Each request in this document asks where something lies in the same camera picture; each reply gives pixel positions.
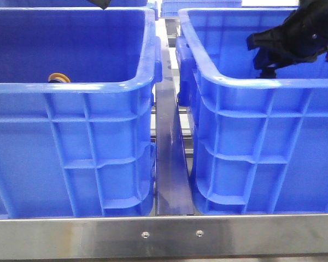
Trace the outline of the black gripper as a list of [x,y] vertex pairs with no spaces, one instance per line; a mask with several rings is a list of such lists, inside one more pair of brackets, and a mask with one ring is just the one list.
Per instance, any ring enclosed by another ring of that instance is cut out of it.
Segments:
[[312,63],[323,53],[328,62],[328,1],[299,1],[281,25],[247,37],[247,47],[259,49],[256,69]]
[[102,10],[107,9],[111,3],[111,0],[87,0],[87,1],[101,8]]

